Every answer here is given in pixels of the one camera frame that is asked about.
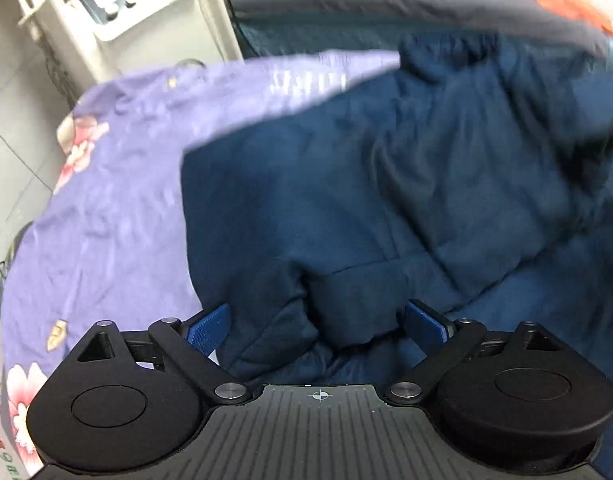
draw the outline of bed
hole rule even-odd
[[[397,67],[394,49],[407,32],[495,28],[527,48],[582,48],[613,63],[606,34],[534,0],[232,3],[251,57],[297,55],[140,73],[89,90],[74,109],[67,164],[46,212],[20,237],[2,293],[3,412],[32,473],[41,462],[25,434],[26,408],[94,322],[143,330],[202,308],[187,267],[185,150]],[[329,48],[343,50],[315,54]],[[165,134],[162,118],[179,117],[176,135]]]
[[[327,48],[395,49],[407,32],[462,27],[584,46],[605,57],[608,37],[536,0],[231,0],[245,56]]]

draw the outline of black device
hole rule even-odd
[[[208,357],[227,305],[144,332],[100,321],[31,403],[35,478],[601,478],[613,384],[547,329],[490,332],[418,301],[401,325],[427,358],[393,384],[252,391]]]

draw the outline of pink flower print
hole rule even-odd
[[[77,118],[73,123],[73,145],[71,152],[66,158],[66,164],[62,168],[53,194],[57,194],[71,180],[74,173],[79,173],[88,168],[91,163],[91,152],[95,148],[93,141],[98,140],[109,131],[109,123],[98,124],[95,117],[90,115]]]
[[[42,469],[43,464],[35,449],[35,444],[30,439],[26,417],[30,402],[45,382],[46,375],[42,373],[37,363],[30,366],[28,377],[20,365],[11,368],[6,377],[6,391],[9,396],[9,414],[15,447],[24,467],[31,476]]]

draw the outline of white tiled wall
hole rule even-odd
[[[17,0],[0,0],[0,261],[48,202],[64,162],[56,126],[68,113],[19,14]]]

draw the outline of black cable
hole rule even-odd
[[[42,40],[40,41],[40,47],[44,52],[46,72],[48,73],[51,82],[56,89],[58,89],[58,92],[60,92],[62,96],[66,98],[66,102],[68,103],[69,108],[72,110],[77,104],[77,99],[80,95],[75,89],[75,84],[73,83],[71,76],[60,63],[55,51],[53,50],[53,47],[51,47],[51,44],[48,42],[45,36],[43,36]]]
[[[260,57],[260,54],[257,50],[253,48],[253,45],[249,41],[249,38],[246,37],[242,28],[240,27],[240,22],[238,22],[237,17],[235,16],[235,9],[233,7],[233,3],[231,0],[224,0],[226,3],[226,10],[229,15],[229,20],[231,22],[231,26],[235,29],[235,32],[242,38],[242,40],[246,43],[247,48],[251,51],[254,57]]]
[[[206,68],[206,63],[202,63],[199,59],[193,59],[189,57],[188,59],[182,59],[182,61],[178,61],[175,66],[200,66],[202,68]]]

